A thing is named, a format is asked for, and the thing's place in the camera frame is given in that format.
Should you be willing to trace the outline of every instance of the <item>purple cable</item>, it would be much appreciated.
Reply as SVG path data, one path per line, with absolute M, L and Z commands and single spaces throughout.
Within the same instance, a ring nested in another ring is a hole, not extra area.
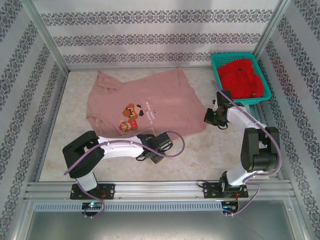
M 74 169 L 89 153 L 91 153 L 93 150 L 103 146 L 103 145 L 108 145 L 108 144 L 118 144 L 118 143 L 129 143 L 129 144 L 134 144 L 134 145 L 137 145 L 137 146 L 140 146 L 140 147 L 143 147 L 145 149 L 148 149 L 149 151 L 161 156 L 161 157 L 167 157 L 167 158 L 174 158 L 176 156 L 179 156 L 184 150 L 185 150 L 185 147 L 186 147 L 186 143 L 185 143 L 185 140 L 184 138 L 181 136 L 181 134 L 175 132 L 175 131 L 166 131 L 166 133 L 171 133 L 171 134 L 176 134 L 179 136 L 179 138 L 181 138 L 181 141 L 182 141 L 182 149 L 180 150 L 180 152 L 178 152 L 177 154 L 174 154 L 174 155 L 165 155 L 165 154 L 162 154 L 160 152 L 157 152 L 156 150 L 146 146 L 146 145 L 143 145 L 142 143 L 139 143 L 139 142 L 134 142 L 134 141 L 129 141 L 129 140 L 111 140 L 111 141 L 105 141 L 105 142 L 102 142 L 102 143 L 99 143 L 95 146 L 93 146 L 92 148 L 90 148 L 88 151 L 86 151 L 77 161 L 75 161 L 74 164 L 72 164 L 71 167 L 69 167 L 69 169 L 64 173 L 64 175 L 67 175 L 68 173 L 70 173 L 70 171 L 72 171 L 72 169 Z M 90 193 L 88 193 L 87 191 L 84 190 L 84 188 L 77 182 L 80 190 L 86 194 L 88 197 L 92 198 L 92 199 L 95 199 L 97 201 L 99 201 L 99 203 L 102 204 L 102 210 L 100 212 L 98 212 L 96 215 L 94 216 L 90 216 L 90 218 L 95 218 L 95 217 L 98 217 L 99 215 L 101 215 L 105 209 L 106 209 L 106 205 L 105 205 L 105 202 L 102 200 L 102 199 L 99 199 L 93 195 L 91 195 Z M 88 217 L 86 215 L 86 209 L 84 210 L 84 216 L 85 217 Z
M 237 106 L 234 101 L 232 101 L 227 95 L 225 95 L 219 88 L 218 84 L 215 81 L 211 81 L 211 83 L 215 86 L 215 88 L 218 90 L 219 93 L 221 93 L 222 96 L 224 96 L 233 106 L 235 106 L 241 113 L 243 113 L 244 115 L 246 115 L 255 125 L 257 125 L 271 140 L 271 142 L 273 143 L 273 145 L 276 148 L 276 151 L 278 153 L 278 165 L 276 166 L 275 170 L 272 172 L 268 172 L 268 173 L 256 173 L 256 174 L 252 174 L 250 176 L 247 176 L 245 179 L 243 179 L 243 183 L 245 184 L 248 180 L 252 179 L 255 176 L 271 176 L 276 174 L 277 172 L 280 171 L 281 166 L 282 166 L 282 154 L 281 154 L 281 150 L 280 147 L 278 146 L 276 140 L 271 136 L 271 134 L 265 130 L 265 128 L 263 126 L 261 126 L 261 124 L 259 124 L 257 122 L 257 120 L 255 120 L 250 114 L 248 114 L 246 111 L 243 111 L 239 106 Z M 256 193 L 252 196 L 252 198 L 246 203 L 246 205 L 244 205 L 243 208 L 241 208 L 239 211 L 233 213 L 233 214 L 227 214 L 227 216 L 234 216 L 237 215 L 239 213 L 241 213 L 244 209 L 246 209 L 246 207 L 255 199 L 255 197 L 257 196 L 257 194 L 260 191 L 260 185 L 256 184 L 256 183 L 248 183 L 247 185 L 253 185 L 253 186 L 258 186 L 258 189 L 256 191 Z

